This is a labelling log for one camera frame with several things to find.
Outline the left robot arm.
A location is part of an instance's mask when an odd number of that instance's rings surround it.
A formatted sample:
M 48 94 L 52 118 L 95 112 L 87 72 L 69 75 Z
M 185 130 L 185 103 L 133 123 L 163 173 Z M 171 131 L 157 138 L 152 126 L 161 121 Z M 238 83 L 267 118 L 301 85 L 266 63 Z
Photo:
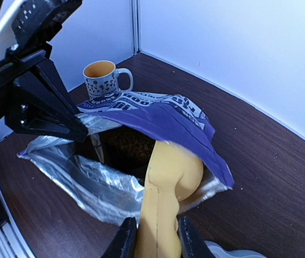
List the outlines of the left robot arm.
M 0 15 L 0 120 L 14 132 L 86 139 L 88 129 L 50 58 L 50 41 L 81 4 L 14 1 Z

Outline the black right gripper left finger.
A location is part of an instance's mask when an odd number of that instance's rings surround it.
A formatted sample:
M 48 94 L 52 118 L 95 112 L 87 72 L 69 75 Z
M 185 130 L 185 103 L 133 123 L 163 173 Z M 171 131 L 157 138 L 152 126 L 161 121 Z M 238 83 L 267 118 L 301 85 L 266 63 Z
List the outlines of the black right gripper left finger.
M 105 250 L 104 257 L 134 257 L 136 236 L 137 221 L 135 217 L 125 218 L 116 235 Z

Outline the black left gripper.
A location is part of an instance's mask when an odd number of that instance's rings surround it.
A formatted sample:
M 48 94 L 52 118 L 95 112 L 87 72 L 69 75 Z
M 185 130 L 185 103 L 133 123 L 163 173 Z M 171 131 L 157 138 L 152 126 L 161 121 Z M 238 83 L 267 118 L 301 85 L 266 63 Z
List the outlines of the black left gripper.
M 71 100 L 53 63 L 48 59 L 52 46 L 43 43 L 25 50 L 8 48 L 0 61 L 0 119 L 18 134 L 53 136 L 83 142 L 87 127 L 75 115 Z M 14 85 L 22 104 L 5 114 L 8 93 Z

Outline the yellow plastic scoop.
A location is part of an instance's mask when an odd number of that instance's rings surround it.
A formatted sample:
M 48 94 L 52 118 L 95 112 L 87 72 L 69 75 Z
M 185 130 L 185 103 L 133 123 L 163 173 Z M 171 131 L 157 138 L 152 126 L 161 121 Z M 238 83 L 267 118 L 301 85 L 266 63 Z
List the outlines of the yellow plastic scoop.
M 203 177 L 203 162 L 182 146 L 157 141 L 147 167 L 135 257 L 180 257 L 177 215 Z

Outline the purple pet food bag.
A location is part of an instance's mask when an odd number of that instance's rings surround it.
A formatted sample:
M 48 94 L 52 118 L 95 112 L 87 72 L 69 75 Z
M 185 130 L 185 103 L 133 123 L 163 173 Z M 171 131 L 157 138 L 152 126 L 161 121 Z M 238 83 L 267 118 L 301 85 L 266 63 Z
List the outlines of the purple pet food bag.
M 215 129 L 189 98 L 129 91 L 88 100 L 78 108 L 98 161 L 78 155 L 75 142 L 52 136 L 37 137 L 18 157 L 31 161 L 96 219 L 120 225 L 127 217 L 139 218 L 144 195 L 137 176 L 104 164 L 102 132 L 129 127 L 136 136 L 174 143 L 197 155 L 205 165 L 203 179 L 194 194 L 181 202 L 181 211 L 233 187 L 231 171 L 211 143 Z

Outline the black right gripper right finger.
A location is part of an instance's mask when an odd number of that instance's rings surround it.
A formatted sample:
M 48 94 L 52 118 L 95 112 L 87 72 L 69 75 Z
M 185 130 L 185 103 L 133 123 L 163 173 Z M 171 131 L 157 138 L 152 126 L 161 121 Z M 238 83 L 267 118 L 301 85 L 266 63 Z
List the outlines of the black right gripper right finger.
M 179 219 L 179 237 L 184 258 L 215 258 L 203 238 L 186 217 Z

